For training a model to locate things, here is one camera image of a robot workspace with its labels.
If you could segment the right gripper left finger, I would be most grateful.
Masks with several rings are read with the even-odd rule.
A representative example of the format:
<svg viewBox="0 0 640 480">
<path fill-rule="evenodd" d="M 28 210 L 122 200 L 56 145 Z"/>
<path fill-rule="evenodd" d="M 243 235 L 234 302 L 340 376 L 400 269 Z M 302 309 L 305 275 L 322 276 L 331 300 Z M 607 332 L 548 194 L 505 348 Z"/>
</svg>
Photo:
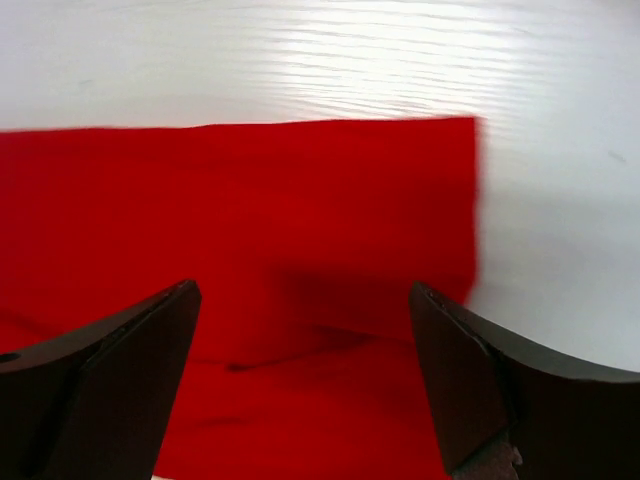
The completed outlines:
<svg viewBox="0 0 640 480">
<path fill-rule="evenodd" d="M 2 354 L 2 478 L 151 478 L 200 305 L 197 283 L 186 280 Z"/>
</svg>

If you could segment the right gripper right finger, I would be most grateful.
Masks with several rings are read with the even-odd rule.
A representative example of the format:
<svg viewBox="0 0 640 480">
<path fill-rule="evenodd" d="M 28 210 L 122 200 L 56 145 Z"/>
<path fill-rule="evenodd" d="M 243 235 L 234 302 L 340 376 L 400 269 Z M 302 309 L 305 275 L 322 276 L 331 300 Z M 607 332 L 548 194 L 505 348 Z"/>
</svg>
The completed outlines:
<svg viewBox="0 0 640 480">
<path fill-rule="evenodd" d="M 638 373 L 545 347 L 423 283 L 409 308 L 451 478 L 638 478 Z"/>
</svg>

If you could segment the red t shirt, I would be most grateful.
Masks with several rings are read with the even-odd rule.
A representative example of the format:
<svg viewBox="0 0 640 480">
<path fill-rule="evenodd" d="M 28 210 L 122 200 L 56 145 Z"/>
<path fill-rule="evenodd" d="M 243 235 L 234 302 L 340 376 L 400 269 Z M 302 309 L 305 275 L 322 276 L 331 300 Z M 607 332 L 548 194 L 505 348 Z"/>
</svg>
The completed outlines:
<svg viewBox="0 0 640 480">
<path fill-rule="evenodd" d="M 441 479 L 408 293 L 473 287 L 477 127 L 5 133 L 1 347 L 192 279 L 202 306 L 159 475 Z"/>
</svg>

